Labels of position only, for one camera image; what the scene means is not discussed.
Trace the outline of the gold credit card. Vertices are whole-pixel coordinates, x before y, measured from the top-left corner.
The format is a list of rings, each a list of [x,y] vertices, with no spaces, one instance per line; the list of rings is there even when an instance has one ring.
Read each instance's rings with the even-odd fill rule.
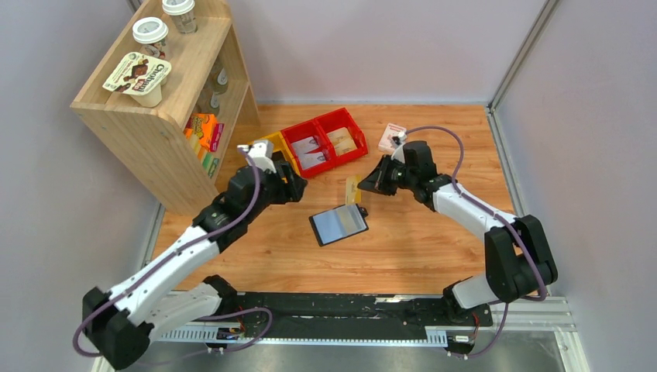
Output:
[[[357,149],[358,146],[353,139],[344,139],[334,145],[334,150],[337,156],[345,155]]]
[[[345,204],[346,205],[355,205],[361,202],[362,193],[358,188],[358,184],[361,181],[359,175],[353,175],[346,178],[346,193],[345,193]]]

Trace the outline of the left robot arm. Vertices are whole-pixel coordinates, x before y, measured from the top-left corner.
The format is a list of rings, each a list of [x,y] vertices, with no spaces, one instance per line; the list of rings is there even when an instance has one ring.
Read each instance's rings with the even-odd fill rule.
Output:
[[[236,290],[218,275],[182,294],[170,292],[244,236],[267,207],[299,202],[307,185],[288,162],[258,167],[249,160],[164,253],[111,289],[92,288],[84,295],[74,350],[84,357],[104,357],[114,369],[123,370],[153,341],[188,322],[245,315],[235,303]]]

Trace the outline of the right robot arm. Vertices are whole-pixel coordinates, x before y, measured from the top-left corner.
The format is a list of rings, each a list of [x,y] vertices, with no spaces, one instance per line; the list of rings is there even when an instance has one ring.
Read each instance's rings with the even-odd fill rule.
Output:
[[[541,222],[533,215],[517,217],[493,208],[453,176],[438,172],[425,141],[405,143],[382,156],[358,188],[386,196],[409,190],[417,202],[458,222],[483,242],[483,274],[443,291],[459,311],[496,301],[511,303],[532,292],[545,295],[547,285],[558,278]]]

